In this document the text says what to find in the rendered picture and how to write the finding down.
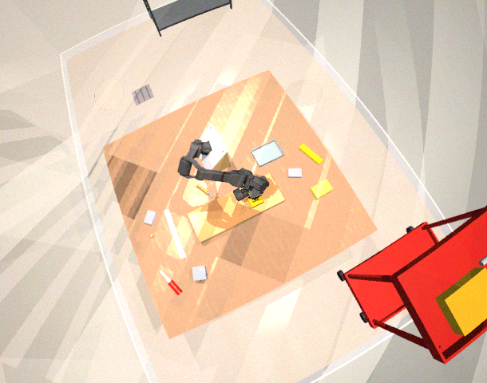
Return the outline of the white flat bar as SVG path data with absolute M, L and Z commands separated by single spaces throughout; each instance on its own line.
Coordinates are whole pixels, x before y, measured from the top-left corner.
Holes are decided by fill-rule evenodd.
M 171 217 L 171 214 L 170 214 L 169 209 L 164 210 L 164 213 L 165 213 L 166 219 L 168 221 L 168 225 L 169 225 L 170 231 L 172 233 L 172 237 L 174 238 L 174 241 L 175 241 L 176 248 L 178 250 L 179 256 L 180 256 L 181 259 L 182 258 L 185 258 L 186 256 L 185 256 L 185 253 L 184 253 L 184 249 L 183 249 L 183 247 L 181 245 L 181 242 L 180 242 L 179 236 L 177 234 L 177 231 L 176 231 L 176 228 L 175 228 L 174 222 L 172 220 L 172 217 Z

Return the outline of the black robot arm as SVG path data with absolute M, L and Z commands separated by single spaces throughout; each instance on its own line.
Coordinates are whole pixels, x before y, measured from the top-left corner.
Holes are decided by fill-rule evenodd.
M 236 188 L 247 189 L 251 199 L 262 196 L 267 188 L 268 182 L 258 176 L 254 176 L 252 171 L 245 168 L 231 170 L 230 172 L 205 169 L 201 167 L 197 160 L 194 160 L 195 158 L 198 159 L 200 155 L 207 155 L 211 151 L 210 141 L 202 142 L 202 140 L 195 139 L 191 142 L 187 155 L 180 158 L 177 172 L 187 179 L 195 178 L 197 180 L 225 182 L 230 183 L 230 185 Z M 196 176 L 190 175 L 192 164 L 198 169 Z

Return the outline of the yellow rectangular bar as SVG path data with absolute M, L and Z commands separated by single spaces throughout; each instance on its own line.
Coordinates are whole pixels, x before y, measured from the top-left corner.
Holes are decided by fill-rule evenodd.
M 306 156 L 308 156 L 310 159 L 312 159 L 317 165 L 320 165 L 321 162 L 323 161 L 318 155 L 316 155 L 314 152 L 312 152 L 307 146 L 304 144 L 301 144 L 299 149 L 305 153 Z

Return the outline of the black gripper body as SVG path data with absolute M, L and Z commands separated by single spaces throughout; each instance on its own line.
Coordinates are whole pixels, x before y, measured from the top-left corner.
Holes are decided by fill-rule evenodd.
M 268 180 L 265 176 L 261 176 L 260 178 L 268 182 Z M 269 185 L 270 184 L 268 182 L 267 186 L 269 186 Z M 247 196 L 248 193 L 249 192 L 247 192 L 247 189 L 244 189 L 241 191 L 240 188 L 237 188 L 236 190 L 233 191 L 233 194 L 236 197 L 237 201 L 242 200 L 245 196 Z

